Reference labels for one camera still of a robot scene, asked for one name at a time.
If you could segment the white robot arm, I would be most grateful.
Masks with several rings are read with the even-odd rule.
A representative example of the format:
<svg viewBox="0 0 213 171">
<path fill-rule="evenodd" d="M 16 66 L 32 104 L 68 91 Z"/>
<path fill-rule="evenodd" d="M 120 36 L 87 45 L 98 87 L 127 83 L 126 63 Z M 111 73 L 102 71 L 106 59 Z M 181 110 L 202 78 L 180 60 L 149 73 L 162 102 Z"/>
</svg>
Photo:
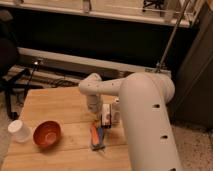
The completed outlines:
<svg viewBox="0 0 213 171">
<path fill-rule="evenodd" d="M 92 73 L 79 83 L 97 113 L 103 95 L 117 96 L 132 171 L 183 171 L 166 104 L 175 87 L 165 74 L 139 72 L 104 81 Z"/>
</svg>

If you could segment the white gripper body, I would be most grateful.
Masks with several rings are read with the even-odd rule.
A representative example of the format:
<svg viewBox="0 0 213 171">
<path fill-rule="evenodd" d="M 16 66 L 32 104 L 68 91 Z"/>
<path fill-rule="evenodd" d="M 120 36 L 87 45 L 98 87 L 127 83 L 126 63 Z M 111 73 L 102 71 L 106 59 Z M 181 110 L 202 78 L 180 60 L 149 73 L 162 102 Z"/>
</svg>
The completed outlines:
<svg viewBox="0 0 213 171">
<path fill-rule="evenodd" d="M 111 128 L 120 123 L 119 99 L 115 98 L 112 103 L 104 103 L 101 110 L 101 126 Z"/>
</svg>

